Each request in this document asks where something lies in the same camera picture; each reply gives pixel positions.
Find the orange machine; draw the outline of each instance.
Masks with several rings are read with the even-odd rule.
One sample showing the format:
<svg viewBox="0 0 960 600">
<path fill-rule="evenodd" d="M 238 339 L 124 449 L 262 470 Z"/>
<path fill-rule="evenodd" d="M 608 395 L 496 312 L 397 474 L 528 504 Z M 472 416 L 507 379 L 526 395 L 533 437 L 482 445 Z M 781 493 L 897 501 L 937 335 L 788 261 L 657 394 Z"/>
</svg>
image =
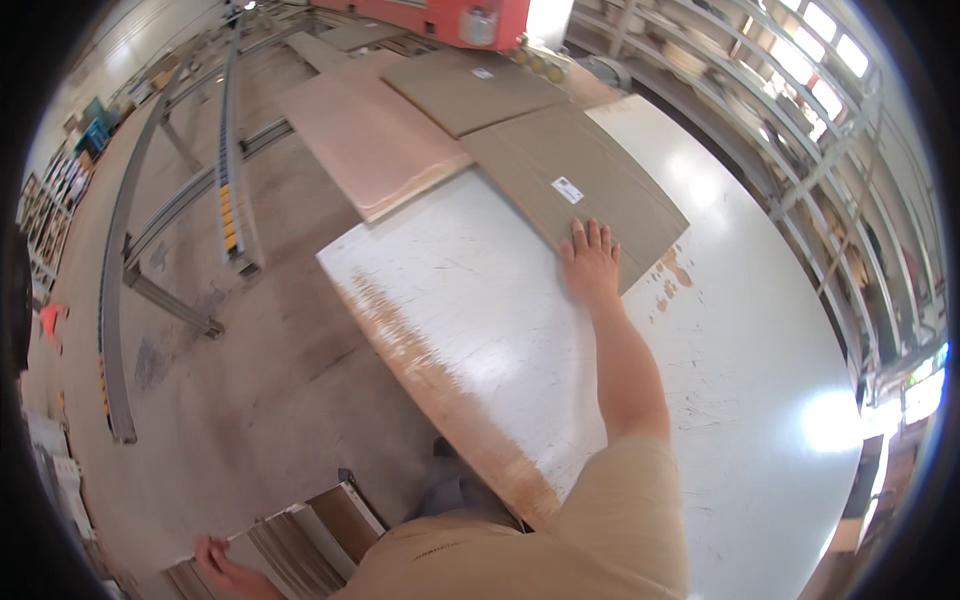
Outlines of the orange machine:
<svg viewBox="0 0 960 600">
<path fill-rule="evenodd" d="M 460 48 L 513 50 L 526 31 L 530 0 L 310 0 L 393 23 Z"/>
</svg>

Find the white worktable surface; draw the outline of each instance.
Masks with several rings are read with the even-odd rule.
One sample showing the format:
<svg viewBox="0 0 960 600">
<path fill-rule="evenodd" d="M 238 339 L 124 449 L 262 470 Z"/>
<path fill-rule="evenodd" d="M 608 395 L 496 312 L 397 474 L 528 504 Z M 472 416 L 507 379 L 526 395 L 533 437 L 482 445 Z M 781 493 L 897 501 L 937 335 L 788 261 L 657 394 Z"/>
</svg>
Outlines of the white worktable surface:
<svg viewBox="0 0 960 600">
<path fill-rule="evenodd" d="M 760 208 L 679 125 L 637 96 L 588 115 L 690 223 L 675 263 L 623 297 L 670 406 L 690 598 L 796 598 L 861 448 L 827 315 Z M 318 259 L 424 413 L 542 524 L 606 443 L 592 333 L 557 256 L 474 168 Z"/>
</svg>

